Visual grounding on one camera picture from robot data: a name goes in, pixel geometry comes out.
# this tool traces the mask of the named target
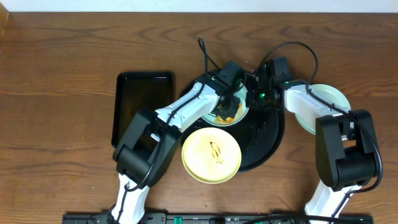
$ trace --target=black cable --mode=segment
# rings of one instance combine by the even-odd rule
[[[204,81],[204,84],[202,84],[202,86],[200,87],[199,91],[193,97],[191,97],[189,100],[187,100],[186,102],[182,103],[180,106],[175,108],[171,112],[170,116],[167,118],[167,121],[166,121],[166,124],[165,124],[165,128],[164,128],[164,131],[163,131],[163,135],[160,138],[159,143],[157,145],[157,149],[156,149],[156,152],[155,152],[154,159],[152,160],[152,164],[150,165],[150,167],[149,167],[146,175],[142,179],[142,181],[139,184],[137,184],[135,187],[133,187],[132,189],[129,189],[129,186],[127,186],[127,184],[124,186],[124,194],[123,194],[123,198],[122,198],[122,202],[121,202],[121,206],[120,206],[119,215],[118,215],[118,218],[116,220],[118,223],[120,221],[120,218],[121,218],[121,215],[122,215],[122,212],[123,212],[123,206],[124,206],[124,201],[126,199],[127,192],[133,192],[133,191],[135,191],[137,189],[141,189],[146,184],[146,180],[150,176],[150,173],[152,172],[152,169],[154,168],[154,166],[155,166],[155,164],[157,162],[157,158],[159,157],[159,153],[160,153],[160,150],[162,149],[162,145],[163,145],[167,130],[169,129],[169,123],[170,123],[171,119],[174,117],[174,115],[177,113],[177,111],[179,109],[183,108],[189,102],[191,102],[196,97],[198,97],[201,94],[201,92],[203,91],[203,89],[204,89],[204,87],[205,87],[205,85],[207,83],[207,74],[208,74],[209,71],[208,71],[208,55],[207,55],[207,51],[206,51],[205,41],[203,39],[199,38],[198,39],[198,43],[199,43],[200,48],[203,51],[203,54],[205,55],[205,81]]]
[[[201,44],[202,41],[203,41],[203,40],[202,40],[201,38],[198,39],[199,47],[200,47],[201,51],[202,51],[204,54],[207,54],[207,53],[206,53],[206,48],[203,47],[203,46],[204,46],[204,42],[203,42],[203,46],[202,46],[202,44]],[[221,70],[221,69],[219,68],[219,66],[210,58],[209,55],[207,55],[207,59],[217,68],[218,71]]]
[[[334,223],[341,223],[341,224],[363,224],[363,222],[354,222],[350,220],[344,220],[340,218],[331,218],[331,217],[322,217],[316,215],[275,215],[271,217],[263,217],[257,218],[254,220],[250,220],[243,224],[256,224],[260,222],[267,222],[267,221],[274,221],[274,220],[304,220],[304,221],[323,221],[323,222],[334,222]]]
[[[368,130],[365,129],[365,128],[363,128],[363,127],[358,123],[358,120],[357,120],[353,115],[351,115],[351,114],[352,114],[352,111],[349,111],[349,112],[347,113],[347,112],[345,112],[345,111],[343,111],[343,110],[337,108],[337,107],[335,106],[334,103],[332,103],[332,104],[327,103],[325,100],[323,100],[323,99],[319,98],[318,96],[316,96],[315,94],[313,94],[313,93],[312,93],[312,89],[309,89],[309,85],[311,84],[311,82],[312,82],[313,79],[315,78],[315,75],[316,75],[317,72],[318,72],[318,57],[317,57],[316,53],[315,53],[307,44],[304,44],[304,43],[301,43],[301,42],[298,42],[298,41],[290,41],[290,42],[284,42],[284,43],[282,43],[282,44],[279,44],[278,46],[274,47],[272,50],[270,50],[270,51],[266,54],[266,56],[262,59],[260,65],[259,65],[259,68],[258,68],[257,70],[259,70],[260,67],[263,66],[263,64],[264,64],[265,61],[267,60],[268,56],[270,56],[270,55],[274,52],[274,50],[278,49],[279,47],[288,45],[288,44],[298,44],[298,45],[301,45],[301,46],[305,47],[306,49],[308,49],[308,50],[311,52],[311,54],[313,55],[313,57],[314,57],[314,60],[315,60],[315,69],[314,69],[314,72],[312,73],[311,78],[310,78],[310,79],[308,80],[308,82],[305,84],[305,89],[306,89],[307,93],[308,93],[310,96],[314,97],[314,98],[315,98],[316,100],[318,100],[319,102],[321,102],[321,103],[323,103],[324,105],[326,105],[327,107],[329,107],[331,110],[335,110],[335,111],[341,113],[342,115],[344,115],[345,117],[347,117],[351,122],[353,122],[353,123],[359,128],[359,130],[361,130],[361,132],[364,133],[364,135],[366,136],[366,138],[368,138],[368,139],[370,140],[370,142],[371,142],[371,144],[372,144],[372,146],[373,146],[373,148],[374,148],[374,153],[376,154],[377,179],[376,179],[375,183],[373,183],[372,186],[370,186],[370,187],[368,187],[368,188],[365,188],[365,189],[350,190],[350,191],[348,191],[348,192],[346,193],[346,195],[344,196],[343,200],[342,200],[342,201],[340,202],[340,204],[337,206],[336,210],[333,212],[332,217],[335,217],[335,216],[337,215],[337,213],[338,213],[338,212],[341,210],[341,208],[343,207],[343,205],[344,205],[344,203],[346,202],[346,200],[347,200],[348,198],[351,197],[351,194],[369,192],[369,191],[375,189],[375,188],[380,184],[381,179],[382,179],[382,176],[383,176],[383,165],[382,165],[382,159],[381,159],[381,156],[380,156],[380,151],[379,151],[379,148],[378,148],[377,145],[376,145],[375,140],[371,137],[371,135],[369,134]]]

